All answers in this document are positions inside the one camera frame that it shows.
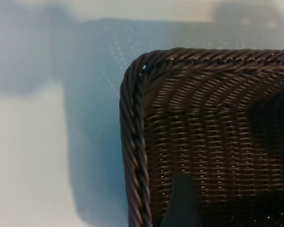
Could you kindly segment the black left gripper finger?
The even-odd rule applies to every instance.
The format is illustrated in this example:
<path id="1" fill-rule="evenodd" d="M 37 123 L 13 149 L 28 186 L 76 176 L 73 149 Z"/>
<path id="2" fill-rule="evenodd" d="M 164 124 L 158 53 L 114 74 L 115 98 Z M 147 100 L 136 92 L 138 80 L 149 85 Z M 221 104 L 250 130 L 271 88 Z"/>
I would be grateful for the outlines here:
<path id="1" fill-rule="evenodd" d="M 172 180 L 168 209 L 160 224 L 162 227 L 200 227 L 194 184 L 188 174 L 177 174 Z"/>

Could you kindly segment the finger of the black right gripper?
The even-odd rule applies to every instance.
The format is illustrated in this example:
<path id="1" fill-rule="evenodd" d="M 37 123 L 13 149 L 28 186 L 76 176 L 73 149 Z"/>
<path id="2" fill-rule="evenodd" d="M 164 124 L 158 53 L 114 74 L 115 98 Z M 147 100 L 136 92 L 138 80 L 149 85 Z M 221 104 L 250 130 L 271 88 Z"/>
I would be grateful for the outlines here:
<path id="1" fill-rule="evenodd" d="M 253 139 L 266 153 L 284 156 L 284 90 L 255 103 L 248 116 Z"/>

